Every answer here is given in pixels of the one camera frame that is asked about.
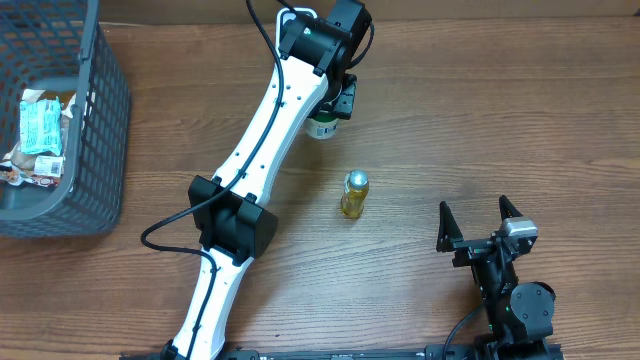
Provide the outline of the teal snack bar wrapper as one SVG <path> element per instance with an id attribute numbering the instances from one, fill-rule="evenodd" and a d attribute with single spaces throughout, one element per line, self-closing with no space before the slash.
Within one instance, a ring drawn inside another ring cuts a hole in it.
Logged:
<path id="1" fill-rule="evenodd" d="M 27 155 L 52 153 L 60 156 L 63 146 L 59 99 L 43 99 L 33 103 L 21 101 L 19 110 L 21 152 Z"/>

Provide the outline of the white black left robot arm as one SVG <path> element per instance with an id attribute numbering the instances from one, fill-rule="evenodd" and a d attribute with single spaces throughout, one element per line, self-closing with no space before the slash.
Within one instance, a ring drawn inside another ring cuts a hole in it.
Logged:
<path id="1" fill-rule="evenodd" d="M 201 260 L 190 306 L 161 359 L 217 359 L 244 274 L 266 250 L 278 218 L 266 208 L 275 178 L 304 123 L 316 138 L 330 137 L 353 112 L 357 78 L 374 25 L 361 1 L 338 1 L 322 18 L 311 8 L 282 5 L 276 35 L 265 43 L 274 70 L 265 95 L 232 154 L 212 178 L 197 176 L 188 209 L 166 224 L 192 216 Z"/>

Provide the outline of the green lid white jar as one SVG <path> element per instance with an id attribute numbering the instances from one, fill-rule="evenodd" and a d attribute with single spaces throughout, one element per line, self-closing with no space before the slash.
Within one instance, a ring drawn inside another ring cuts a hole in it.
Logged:
<path id="1" fill-rule="evenodd" d="M 338 118 L 318 114 L 305 120 L 305 131 L 314 139 L 326 140 L 336 134 L 338 124 Z"/>

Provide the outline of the beige PanTree snack pouch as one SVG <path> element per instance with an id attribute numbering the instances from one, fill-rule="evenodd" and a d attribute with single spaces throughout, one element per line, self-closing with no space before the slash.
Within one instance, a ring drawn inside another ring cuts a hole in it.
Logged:
<path id="1" fill-rule="evenodd" d="M 69 139 L 70 126 L 73 123 L 72 106 L 76 101 L 75 91 L 52 91 L 44 89 L 26 89 L 21 101 L 29 103 L 43 99 L 59 99 L 61 103 L 61 135 L 62 153 L 55 156 L 52 153 L 27 155 L 21 152 L 20 147 L 20 110 L 18 107 L 18 138 L 1 160 L 1 182 L 14 187 L 38 186 L 44 188 L 57 187 L 64 174 L 65 152 Z"/>

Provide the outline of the yellow liquid bottle silver cap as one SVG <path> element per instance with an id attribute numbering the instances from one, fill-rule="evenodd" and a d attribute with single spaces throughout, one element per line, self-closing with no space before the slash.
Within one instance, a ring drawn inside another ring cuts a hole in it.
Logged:
<path id="1" fill-rule="evenodd" d="M 369 192 L 368 175 L 360 169 L 350 171 L 344 179 L 341 211 L 351 219 L 357 219 L 364 210 L 364 201 Z"/>

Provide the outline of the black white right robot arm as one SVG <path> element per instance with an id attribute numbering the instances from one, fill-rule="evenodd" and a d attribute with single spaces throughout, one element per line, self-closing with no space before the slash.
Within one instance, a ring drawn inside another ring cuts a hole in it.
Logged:
<path id="1" fill-rule="evenodd" d="M 485 239 L 466 240 L 444 201 L 439 204 L 436 250 L 452 252 L 452 265 L 469 267 L 482 304 L 468 313 L 449 333 L 442 346 L 443 359 L 561 359 L 558 345 L 546 338 L 553 334 L 556 294 L 544 282 L 521 283 L 515 272 L 517 258 L 530 253 L 538 239 L 538 227 L 502 195 L 501 225 Z M 487 315 L 489 332 L 474 343 L 455 350 L 451 343 L 460 328 L 480 311 Z"/>

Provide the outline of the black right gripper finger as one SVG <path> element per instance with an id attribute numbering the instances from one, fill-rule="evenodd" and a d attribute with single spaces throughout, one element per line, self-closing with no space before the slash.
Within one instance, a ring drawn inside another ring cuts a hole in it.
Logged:
<path id="1" fill-rule="evenodd" d="M 506 195 L 499 197 L 499 210 L 502 220 L 522 217 L 522 213 L 513 205 Z"/>
<path id="2" fill-rule="evenodd" d="M 439 204 L 439 230 L 436 250 L 438 252 L 451 252 L 455 249 L 454 244 L 461 242 L 463 235 L 450 207 L 445 201 Z"/>

